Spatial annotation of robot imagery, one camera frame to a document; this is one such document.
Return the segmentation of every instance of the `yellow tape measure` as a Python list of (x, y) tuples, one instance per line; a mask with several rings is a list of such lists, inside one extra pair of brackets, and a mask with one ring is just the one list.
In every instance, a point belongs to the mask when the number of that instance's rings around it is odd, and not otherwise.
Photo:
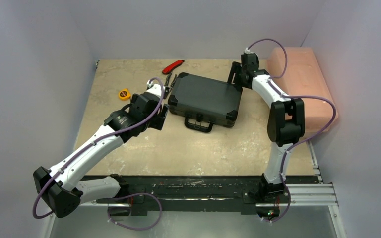
[(120, 91), (119, 92), (119, 98), (122, 100), (122, 101), (126, 101), (130, 98), (130, 92), (127, 88), (125, 88), (124, 90)]

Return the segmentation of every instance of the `black suitcase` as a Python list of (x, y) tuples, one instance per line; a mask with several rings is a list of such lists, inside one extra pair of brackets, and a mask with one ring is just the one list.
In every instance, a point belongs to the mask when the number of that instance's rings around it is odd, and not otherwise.
[[(239, 111), (242, 88), (226, 82), (180, 73), (168, 104), (170, 112), (185, 117), (189, 129), (208, 133), (212, 126), (233, 127)], [(199, 123), (189, 123), (195, 119)], [(209, 123), (209, 127), (200, 125)]]

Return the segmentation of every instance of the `red object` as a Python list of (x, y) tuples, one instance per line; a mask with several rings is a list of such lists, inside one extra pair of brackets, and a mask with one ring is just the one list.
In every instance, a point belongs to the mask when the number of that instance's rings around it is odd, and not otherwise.
[(183, 62), (185, 62), (184, 59), (178, 60), (178, 61), (174, 62), (173, 64), (165, 67), (163, 69), (163, 71), (161, 71), (161, 72), (163, 74), (169, 74), (169, 73), (171, 73), (173, 71), (173, 69), (175, 69), (175, 68), (179, 67), (180, 65), (182, 65)]

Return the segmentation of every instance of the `table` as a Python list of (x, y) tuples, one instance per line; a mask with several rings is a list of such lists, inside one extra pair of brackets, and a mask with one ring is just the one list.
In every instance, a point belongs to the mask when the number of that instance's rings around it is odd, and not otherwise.
[[(83, 144), (111, 112), (128, 103), (118, 98), (124, 89), (142, 93), (146, 82), (178, 59), (101, 59), (79, 130), (76, 148)], [(232, 61), (186, 59), (174, 73), (188, 72), (227, 81)], [(162, 131), (148, 129), (114, 150), (89, 175), (261, 175), (266, 169), (271, 142), (266, 125), (269, 108), (253, 90), (244, 89), (233, 128), (214, 126), (209, 134), (189, 130), (184, 118), (167, 114)], [(313, 175), (306, 144), (294, 149), (289, 175)]]

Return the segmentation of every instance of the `wall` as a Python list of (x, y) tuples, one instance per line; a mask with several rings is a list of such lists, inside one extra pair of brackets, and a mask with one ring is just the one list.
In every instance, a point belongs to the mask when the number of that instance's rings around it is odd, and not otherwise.
[(72, 151), (92, 75), (63, 0), (0, 0), (0, 237), (39, 237), (32, 174)]
[(327, 0), (307, 36), (339, 109), (315, 141), (348, 237), (381, 237), (381, 0)]
[[(239, 58), (257, 39), (300, 46), (325, 0), (67, 0), (101, 58)], [(274, 43), (255, 47), (268, 56)]]

